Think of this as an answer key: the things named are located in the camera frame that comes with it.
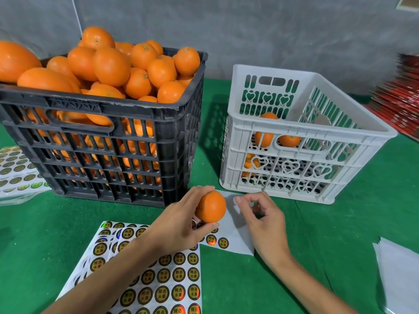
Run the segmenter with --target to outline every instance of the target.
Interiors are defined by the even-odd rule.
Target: stack of red bags
[[[378,85],[365,107],[419,141],[419,56],[399,54],[398,75]]]

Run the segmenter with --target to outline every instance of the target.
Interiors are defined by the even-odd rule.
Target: hand
[[[179,202],[170,204],[144,232],[157,246],[160,256],[194,247],[219,226],[218,223],[208,223],[192,230],[192,217],[199,201],[214,189],[214,186],[192,187]]]
[[[284,213],[265,192],[234,197],[235,203],[249,226],[256,251],[270,269],[291,257],[285,230]],[[252,208],[249,204],[257,202]],[[257,219],[254,214],[264,215]]]

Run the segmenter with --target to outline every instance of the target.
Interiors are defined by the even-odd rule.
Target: left hand
[[[157,246],[160,256],[193,248],[218,228],[218,223],[208,223],[192,230],[192,218],[199,201],[214,189],[214,186],[192,187],[180,201],[170,204],[144,232]]]

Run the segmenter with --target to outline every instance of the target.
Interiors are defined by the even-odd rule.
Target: black plastic crate
[[[168,56],[178,51],[163,50]],[[186,193],[198,142],[208,59],[198,53],[201,66],[176,103],[0,84],[0,121],[56,194],[165,207]],[[58,110],[107,116],[113,127],[62,122],[54,116]],[[137,135],[134,119],[141,121],[143,136]],[[146,133],[145,121],[154,136]]]

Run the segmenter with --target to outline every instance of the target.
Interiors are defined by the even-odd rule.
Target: plastic crate
[[[260,118],[266,112],[279,119]],[[380,147],[397,135],[312,72],[234,65],[228,114],[223,188],[324,204],[332,204]],[[257,145],[255,132],[272,133],[270,145]],[[278,141],[282,135],[301,141],[294,148],[284,147]],[[249,169],[244,168],[247,154],[252,154]]]
[[[163,50],[168,56],[178,51]],[[194,160],[208,58],[207,53],[198,53],[201,66],[176,103],[0,84],[0,120],[56,194],[165,207],[185,194]],[[37,110],[46,114],[48,123]],[[108,116],[113,127],[62,122],[53,116],[55,110]],[[143,136],[134,130],[134,119],[141,120]],[[128,121],[131,133],[124,130],[123,121]],[[154,136],[145,133],[145,121],[152,125]]]

